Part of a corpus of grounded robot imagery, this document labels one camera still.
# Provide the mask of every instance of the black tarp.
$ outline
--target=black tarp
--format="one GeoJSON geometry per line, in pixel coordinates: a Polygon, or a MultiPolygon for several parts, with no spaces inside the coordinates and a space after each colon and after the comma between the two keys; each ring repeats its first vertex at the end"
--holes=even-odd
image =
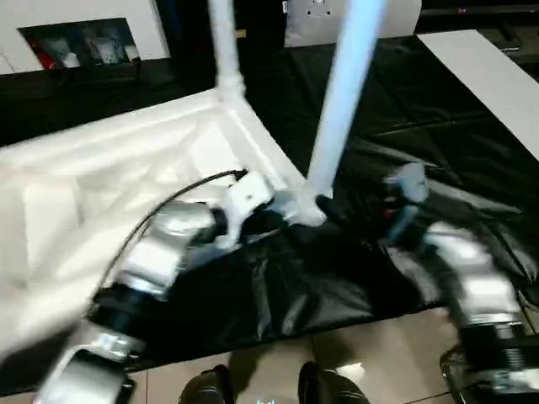
{"type": "MultiPolygon", "coordinates": [[[[331,45],[313,46],[243,61],[248,101],[304,173],[333,51],[331,45]]],[[[92,88],[30,102],[3,100],[10,111],[3,121],[16,123],[19,132],[8,136],[22,139],[171,99],[182,94],[180,87],[92,88]],[[62,105],[69,105],[69,114],[62,105]]],[[[136,368],[438,304],[423,269],[381,249],[366,231],[380,179],[417,161],[425,163],[432,188],[424,218],[473,231],[533,296],[538,162],[417,38],[381,40],[335,184],[335,200],[357,232],[295,226],[186,275],[158,313],[155,338],[136,368]]],[[[42,358],[61,340],[12,358],[0,370],[0,393],[38,381],[47,365],[42,358]],[[36,371],[27,372],[32,366],[36,371]]]]}

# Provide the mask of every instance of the person's foot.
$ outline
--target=person's foot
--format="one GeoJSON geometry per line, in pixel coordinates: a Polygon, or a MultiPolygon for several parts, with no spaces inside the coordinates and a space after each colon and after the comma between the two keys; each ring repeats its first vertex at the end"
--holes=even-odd
{"type": "Polygon", "coordinates": [[[369,404],[354,382],[313,362],[300,371],[297,395],[300,404],[369,404]]]}
{"type": "Polygon", "coordinates": [[[178,399],[180,404],[234,404],[234,391],[228,368],[218,365],[187,383],[178,399]]]}

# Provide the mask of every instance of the white wall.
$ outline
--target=white wall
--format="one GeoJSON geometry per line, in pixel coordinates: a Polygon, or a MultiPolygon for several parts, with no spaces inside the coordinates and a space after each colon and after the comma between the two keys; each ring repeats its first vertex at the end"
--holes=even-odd
{"type": "MultiPolygon", "coordinates": [[[[330,44],[337,41],[347,0],[291,0],[288,4],[286,46],[330,44]]],[[[379,36],[388,38],[412,35],[420,12],[421,0],[387,0],[386,18],[379,36]]]]}
{"type": "Polygon", "coordinates": [[[17,28],[124,17],[142,59],[168,57],[153,0],[0,0],[0,49],[15,72],[41,70],[17,28]]]}

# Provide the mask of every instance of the white metal pole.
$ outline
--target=white metal pole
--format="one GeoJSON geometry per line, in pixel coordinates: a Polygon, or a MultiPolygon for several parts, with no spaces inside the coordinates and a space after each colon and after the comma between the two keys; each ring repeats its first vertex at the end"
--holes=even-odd
{"type": "Polygon", "coordinates": [[[217,67],[217,89],[223,96],[243,95],[245,87],[237,61],[232,0],[208,0],[208,3],[217,67]]]}
{"type": "Polygon", "coordinates": [[[330,195],[384,17],[386,0],[349,0],[335,51],[306,194],[330,195]]]}

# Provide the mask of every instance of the floor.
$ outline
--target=floor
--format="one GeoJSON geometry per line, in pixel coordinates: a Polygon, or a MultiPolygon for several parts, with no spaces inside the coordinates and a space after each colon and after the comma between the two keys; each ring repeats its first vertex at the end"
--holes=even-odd
{"type": "MultiPolygon", "coordinates": [[[[438,361],[455,342],[446,312],[434,309],[134,374],[139,387],[131,404],[173,404],[190,378],[217,364],[230,368],[238,404],[295,404],[308,360],[347,375],[372,404],[450,404],[438,361]]],[[[0,404],[30,401],[20,395],[0,404]]]]}

